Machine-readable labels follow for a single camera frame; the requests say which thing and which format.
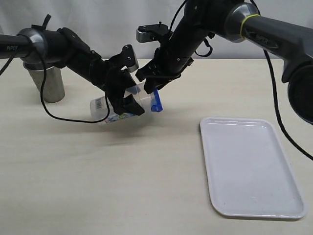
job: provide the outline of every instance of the clear plastic bottle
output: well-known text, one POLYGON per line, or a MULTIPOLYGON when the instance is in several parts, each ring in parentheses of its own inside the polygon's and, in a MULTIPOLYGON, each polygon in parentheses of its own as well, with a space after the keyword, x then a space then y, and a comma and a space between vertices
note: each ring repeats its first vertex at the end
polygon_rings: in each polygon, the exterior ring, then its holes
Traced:
MULTIPOLYGON (((158 94, 158 91, 155 90, 151 94, 147 94, 144 90, 144 83, 140 83, 136 86, 130 87, 125 91, 124 97, 132 94, 136 102, 145 110, 143 115, 148 115, 151 112, 161 112, 163 110, 161 100, 158 94)), ((109 117, 102 122, 102 124, 112 123, 127 118, 137 117, 134 114, 123 113, 118 115, 113 111, 113 107, 109 102, 110 106, 110 115, 109 117)), ((90 112, 93 120, 101 120, 105 118, 108 114, 108 109, 106 105, 105 97, 101 97, 90 102, 90 112)))

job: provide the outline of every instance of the plastic tray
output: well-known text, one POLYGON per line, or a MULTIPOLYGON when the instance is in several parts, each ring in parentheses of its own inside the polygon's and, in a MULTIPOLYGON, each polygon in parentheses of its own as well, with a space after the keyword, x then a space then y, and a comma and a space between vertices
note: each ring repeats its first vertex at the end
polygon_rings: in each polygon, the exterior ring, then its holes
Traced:
POLYGON ((307 208, 273 126, 256 119, 201 122, 210 198, 221 214, 302 218, 307 208))

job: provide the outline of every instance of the beige table surface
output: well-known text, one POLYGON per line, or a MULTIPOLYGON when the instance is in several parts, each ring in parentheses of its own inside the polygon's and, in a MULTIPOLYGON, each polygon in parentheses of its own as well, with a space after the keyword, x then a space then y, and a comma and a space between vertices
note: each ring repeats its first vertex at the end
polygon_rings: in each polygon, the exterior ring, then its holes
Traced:
MULTIPOLYGON (((283 64, 274 65, 286 128, 313 153, 313 127, 289 106, 283 64)), ((102 92, 68 69, 62 74, 66 97, 49 109, 90 118, 89 102, 102 92)), ((313 162, 278 129, 265 60, 197 60, 160 96, 164 111, 153 120, 106 128, 62 122, 45 114, 15 60, 0 78, 0 234, 313 234, 313 162), (214 211, 199 129, 211 116, 273 123, 308 204, 305 218, 239 220, 214 211)))

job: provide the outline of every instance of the white backdrop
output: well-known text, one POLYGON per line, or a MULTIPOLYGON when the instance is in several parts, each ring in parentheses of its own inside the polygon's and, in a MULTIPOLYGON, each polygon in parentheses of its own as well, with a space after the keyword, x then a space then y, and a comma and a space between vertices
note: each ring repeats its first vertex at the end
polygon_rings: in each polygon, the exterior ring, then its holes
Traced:
MULTIPOLYGON (((263 16, 313 27, 313 0, 256 1, 263 16)), ((48 29, 71 28, 105 58, 118 54, 126 44, 134 46, 138 58, 151 58, 158 43, 139 44, 137 27, 159 21, 170 24, 181 3, 182 0, 1 0, 0 30, 16 34, 32 24, 42 24, 46 14, 50 14, 48 29)), ((249 42, 233 44, 216 37, 211 44, 211 58, 264 57, 249 42)), ((201 46, 199 52, 206 50, 201 46)))

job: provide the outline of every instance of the silver metal cup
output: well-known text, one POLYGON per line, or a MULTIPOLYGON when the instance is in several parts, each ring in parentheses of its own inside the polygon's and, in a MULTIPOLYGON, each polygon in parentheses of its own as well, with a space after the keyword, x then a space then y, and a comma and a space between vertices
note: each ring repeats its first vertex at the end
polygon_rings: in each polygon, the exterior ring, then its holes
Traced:
MULTIPOLYGON (((40 91, 44 80, 44 68, 42 64, 23 63, 23 66, 28 70, 37 89, 40 91)), ((65 96, 61 70, 49 64, 46 64, 46 67, 47 80, 45 82, 43 93, 44 100, 48 103, 56 103, 61 101, 65 96)))

